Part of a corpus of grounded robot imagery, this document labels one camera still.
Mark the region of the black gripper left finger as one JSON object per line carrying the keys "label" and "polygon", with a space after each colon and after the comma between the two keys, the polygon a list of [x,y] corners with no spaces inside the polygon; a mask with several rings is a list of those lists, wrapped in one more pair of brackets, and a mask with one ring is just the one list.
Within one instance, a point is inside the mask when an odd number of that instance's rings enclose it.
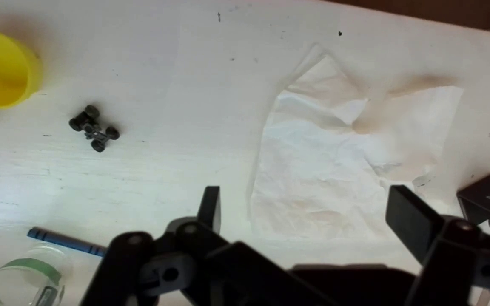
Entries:
{"label": "black gripper left finger", "polygon": [[207,185],[204,188],[197,219],[212,231],[221,227],[221,193],[217,185]]}

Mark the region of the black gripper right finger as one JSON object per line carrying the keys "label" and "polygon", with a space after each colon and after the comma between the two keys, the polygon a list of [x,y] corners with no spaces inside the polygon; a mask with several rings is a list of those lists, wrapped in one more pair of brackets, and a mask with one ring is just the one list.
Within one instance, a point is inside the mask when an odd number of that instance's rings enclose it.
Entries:
{"label": "black gripper right finger", "polygon": [[405,185],[391,185],[384,220],[416,261],[423,261],[444,217]]}

